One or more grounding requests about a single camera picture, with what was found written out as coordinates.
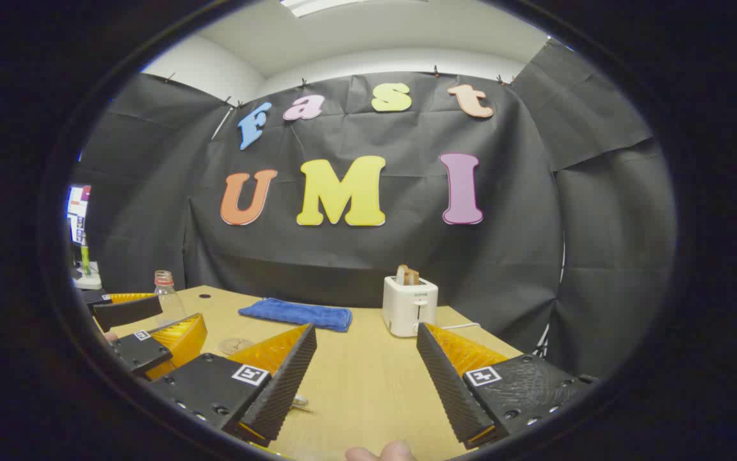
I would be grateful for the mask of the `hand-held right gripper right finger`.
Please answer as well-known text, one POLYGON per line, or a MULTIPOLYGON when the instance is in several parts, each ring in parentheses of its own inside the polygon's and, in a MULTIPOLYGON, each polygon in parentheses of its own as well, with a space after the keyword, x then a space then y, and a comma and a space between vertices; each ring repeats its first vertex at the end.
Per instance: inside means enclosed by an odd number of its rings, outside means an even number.
POLYGON ((573 376, 534 355, 506 358, 421 322, 417 350, 454 435, 467 449, 515 437, 555 420, 597 377, 573 376))

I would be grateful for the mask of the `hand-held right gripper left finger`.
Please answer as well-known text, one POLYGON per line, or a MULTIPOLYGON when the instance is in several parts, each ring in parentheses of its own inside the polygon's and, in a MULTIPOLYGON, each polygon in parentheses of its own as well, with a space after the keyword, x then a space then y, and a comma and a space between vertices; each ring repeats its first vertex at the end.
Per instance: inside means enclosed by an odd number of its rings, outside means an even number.
POLYGON ((278 438, 316 347, 316 329, 307 323, 230 358, 199 354, 150 388, 204 425, 267 447, 278 438))

